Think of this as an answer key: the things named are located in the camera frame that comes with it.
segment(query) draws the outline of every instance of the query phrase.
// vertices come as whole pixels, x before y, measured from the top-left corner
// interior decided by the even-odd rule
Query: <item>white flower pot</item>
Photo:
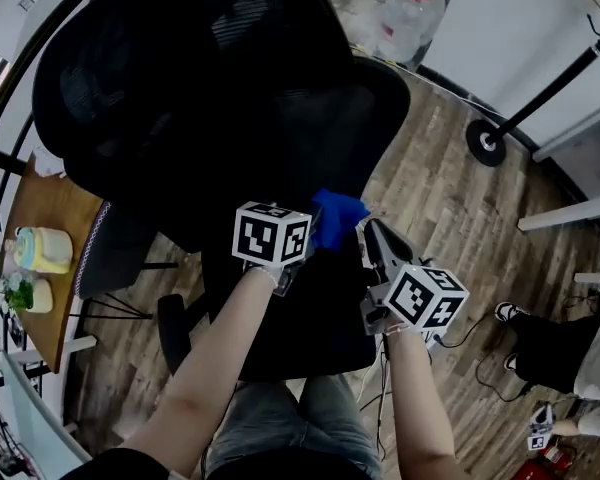
[[[46,279],[36,279],[33,282],[33,307],[29,313],[48,313],[53,309],[53,293]]]

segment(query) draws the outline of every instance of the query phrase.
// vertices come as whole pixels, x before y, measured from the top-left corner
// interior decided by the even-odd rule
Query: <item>round black base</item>
[[[497,167],[507,156],[507,146],[503,139],[496,140],[493,144],[487,144],[485,139],[496,130],[489,121],[481,119],[472,121],[467,127],[467,144],[479,162],[488,167]]]

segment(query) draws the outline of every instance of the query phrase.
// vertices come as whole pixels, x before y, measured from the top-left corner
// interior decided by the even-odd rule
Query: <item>black sleeve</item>
[[[62,480],[106,478],[113,471],[123,478],[147,478],[150,480],[167,480],[169,478],[169,471],[154,458],[129,448],[114,448],[67,473]]]

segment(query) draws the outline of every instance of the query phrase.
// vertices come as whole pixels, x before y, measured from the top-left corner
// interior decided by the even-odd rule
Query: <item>potted plant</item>
[[[16,313],[48,313],[53,309],[51,286],[46,279],[29,279],[14,272],[3,280],[2,293],[9,308]]]

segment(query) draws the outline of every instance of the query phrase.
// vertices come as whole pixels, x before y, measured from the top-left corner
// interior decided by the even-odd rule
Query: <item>green plant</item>
[[[33,284],[23,279],[17,290],[7,286],[4,291],[4,299],[14,311],[24,311],[33,307]]]

